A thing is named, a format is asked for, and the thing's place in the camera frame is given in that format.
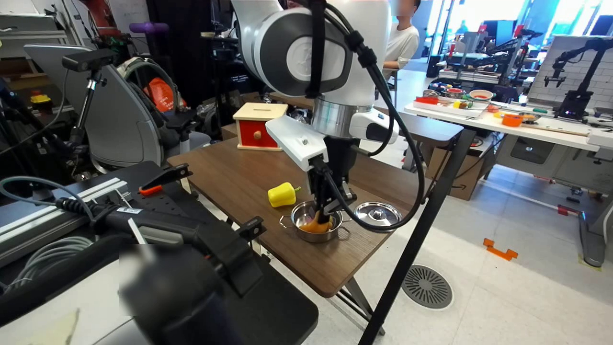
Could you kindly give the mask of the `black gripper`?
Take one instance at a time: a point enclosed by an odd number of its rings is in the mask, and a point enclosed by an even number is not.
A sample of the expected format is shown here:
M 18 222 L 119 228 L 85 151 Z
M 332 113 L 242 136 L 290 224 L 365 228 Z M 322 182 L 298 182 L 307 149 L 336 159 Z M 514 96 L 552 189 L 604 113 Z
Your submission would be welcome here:
M 399 138 L 399 124 L 391 115 L 386 115 L 378 109 L 370 111 L 357 111 L 349 119 L 338 119 L 332 122 L 328 130 L 332 140 L 332 170 L 334 180 L 344 191 L 347 201 L 355 201 L 357 195 L 349 188 L 349 172 L 357 161 L 355 143 L 353 140 L 342 138 L 359 138 L 380 142 L 382 145 L 395 143 Z M 324 161 L 321 157 L 313 159 L 313 170 L 309 172 L 311 191 L 315 195 L 317 216 L 319 224 L 328 222 L 328 214 L 324 212 L 324 176 L 322 176 Z

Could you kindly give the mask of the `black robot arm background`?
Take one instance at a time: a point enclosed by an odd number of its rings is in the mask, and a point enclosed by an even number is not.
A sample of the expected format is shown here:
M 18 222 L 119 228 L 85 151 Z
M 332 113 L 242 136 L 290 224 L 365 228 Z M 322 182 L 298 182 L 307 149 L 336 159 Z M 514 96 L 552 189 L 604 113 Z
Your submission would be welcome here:
M 547 96 L 558 117 L 613 113 L 613 38 L 556 36 L 545 65 Z

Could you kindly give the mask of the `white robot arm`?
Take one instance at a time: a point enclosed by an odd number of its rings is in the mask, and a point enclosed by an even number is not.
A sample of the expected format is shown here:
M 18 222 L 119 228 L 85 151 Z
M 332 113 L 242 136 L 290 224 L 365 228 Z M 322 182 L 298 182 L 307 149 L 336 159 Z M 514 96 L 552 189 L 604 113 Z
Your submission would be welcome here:
M 315 220 L 347 207 L 355 149 L 363 140 L 390 143 L 397 115 L 374 109 L 388 97 L 382 55 L 388 44 L 386 0 L 232 0 L 240 50 L 252 73 L 284 96 L 315 101 L 313 117 L 267 122 L 277 143 L 307 174 Z

